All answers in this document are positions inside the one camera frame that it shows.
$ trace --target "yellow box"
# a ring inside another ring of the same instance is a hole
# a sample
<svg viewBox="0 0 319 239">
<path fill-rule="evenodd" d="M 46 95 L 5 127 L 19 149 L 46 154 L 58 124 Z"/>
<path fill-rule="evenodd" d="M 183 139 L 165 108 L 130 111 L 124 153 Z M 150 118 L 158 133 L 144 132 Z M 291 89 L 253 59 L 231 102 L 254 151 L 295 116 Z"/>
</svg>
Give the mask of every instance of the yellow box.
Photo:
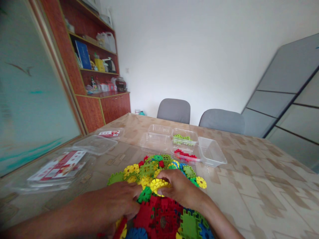
<svg viewBox="0 0 319 239">
<path fill-rule="evenodd" d="M 103 61 L 101 59 L 94 59 L 94 61 L 95 61 L 95 65 L 96 65 L 98 71 L 105 72 Z"/>
</svg>

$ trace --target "hand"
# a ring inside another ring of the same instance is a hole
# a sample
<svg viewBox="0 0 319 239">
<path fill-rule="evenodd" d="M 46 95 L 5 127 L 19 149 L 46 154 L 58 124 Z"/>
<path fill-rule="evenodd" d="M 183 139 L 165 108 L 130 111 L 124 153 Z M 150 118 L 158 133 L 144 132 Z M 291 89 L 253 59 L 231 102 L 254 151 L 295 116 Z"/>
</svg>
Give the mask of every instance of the hand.
<svg viewBox="0 0 319 239">
<path fill-rule="evenodd" d="M 160 188 L 158 193 L 174 199 L 183 207 L 200 212 L 204 199 L 210 200 L 210 197 L 189 181 L 179 169 L 162 170 L 157 178 L 172 185 L 171 188 Z"/>
<path fill-rule="evenodd" d="M 141 192 L 141 185 L 118 182 L 80 195 L 66 205 L 74 212 L 75 231 L 84 234 L 115 232 L 114 223 L 119 218 L 126 216 L 130 220 L 139 212 L 136 200 Z"/>
</svg>

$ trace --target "person's right hand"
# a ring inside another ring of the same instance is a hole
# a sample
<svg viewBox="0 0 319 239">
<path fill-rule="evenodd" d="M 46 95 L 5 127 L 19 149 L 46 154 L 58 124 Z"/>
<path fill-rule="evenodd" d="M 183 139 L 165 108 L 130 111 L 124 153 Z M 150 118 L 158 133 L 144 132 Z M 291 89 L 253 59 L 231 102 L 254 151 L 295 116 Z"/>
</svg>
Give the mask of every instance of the person's right hand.
<svg viewBox="0 0 319 239">
<path fill-rule="evenodd" d="M 157 178 L 172 185 L 171 188 L 158 189 L 158 194 L 174 199 L 183 207 L 199 211 L 204 199 L 210 200 L 209 196 L 189 181 L 178 169 L 162 170 Z"/>
</svg>

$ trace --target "white plastic jug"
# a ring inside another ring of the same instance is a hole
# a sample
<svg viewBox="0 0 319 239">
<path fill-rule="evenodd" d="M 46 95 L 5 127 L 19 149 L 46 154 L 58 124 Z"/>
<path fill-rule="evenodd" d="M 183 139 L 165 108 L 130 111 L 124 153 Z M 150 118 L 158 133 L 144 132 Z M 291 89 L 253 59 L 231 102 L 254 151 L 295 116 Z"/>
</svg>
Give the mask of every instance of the white plastic jug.
<svg viewBox="0 0 319 239">
<path fill-rule="evenodd" d="M 115 39 L 111 32 L 106 32 L 107 38 L 109 40 L 111 52 L 116 54 L 116 46 L 115 46 Z"/>
</svg>

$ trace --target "person's left hand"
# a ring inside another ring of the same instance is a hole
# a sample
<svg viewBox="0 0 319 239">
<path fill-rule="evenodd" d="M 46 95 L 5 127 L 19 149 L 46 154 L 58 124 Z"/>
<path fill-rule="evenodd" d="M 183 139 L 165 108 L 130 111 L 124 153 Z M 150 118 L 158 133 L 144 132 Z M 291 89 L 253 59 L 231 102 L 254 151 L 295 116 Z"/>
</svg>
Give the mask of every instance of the person's left hand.
<svg viewBox="0 0 319 239">
<path fill-rule="evenodd" d="M 142 186 L 118 182 L 103 189 L 87 192 L 66 205 L 74 217 L 74 231 L 82 234 L 114 232 L 114 223 L 126 216 L 132 219 L 140 209 L 136 202 Z"/>
</svg>

